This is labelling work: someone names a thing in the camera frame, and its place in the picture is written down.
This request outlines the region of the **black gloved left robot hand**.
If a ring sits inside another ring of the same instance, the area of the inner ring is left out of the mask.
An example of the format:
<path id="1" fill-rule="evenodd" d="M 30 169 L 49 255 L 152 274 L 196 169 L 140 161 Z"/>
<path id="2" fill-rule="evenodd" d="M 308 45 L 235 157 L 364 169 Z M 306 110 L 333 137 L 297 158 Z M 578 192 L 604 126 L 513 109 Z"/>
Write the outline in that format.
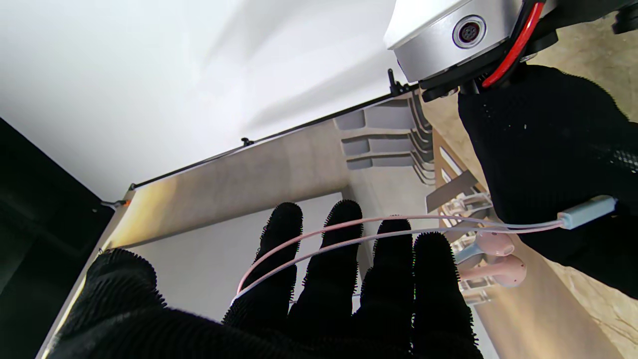
<path id="1" fill-rule="evenodd" d="M 377 239 L 357 311 L 353 244 L 235 300 L 221 322 L 170 308 L 148 261 L 114 248 L 91 264 L 51 359 L 480 359 L 453 253 L 439 232 Z"/>

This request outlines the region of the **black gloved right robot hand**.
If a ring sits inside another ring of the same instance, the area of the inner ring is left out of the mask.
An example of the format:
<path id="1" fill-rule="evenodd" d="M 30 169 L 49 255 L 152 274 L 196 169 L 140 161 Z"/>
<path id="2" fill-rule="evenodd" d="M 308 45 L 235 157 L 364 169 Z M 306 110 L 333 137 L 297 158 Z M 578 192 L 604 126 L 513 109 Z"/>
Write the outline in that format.
<path id="1" fill-rule="evenodd" d="M 554 263 L 636 299 L 637 125 L 599 85 L 526 65 L 504 88 L 461 91 L 458 112 L 506 223 L 541 223 L 598 195 L 613 213 L 576 229 L 521 234 Z"/>

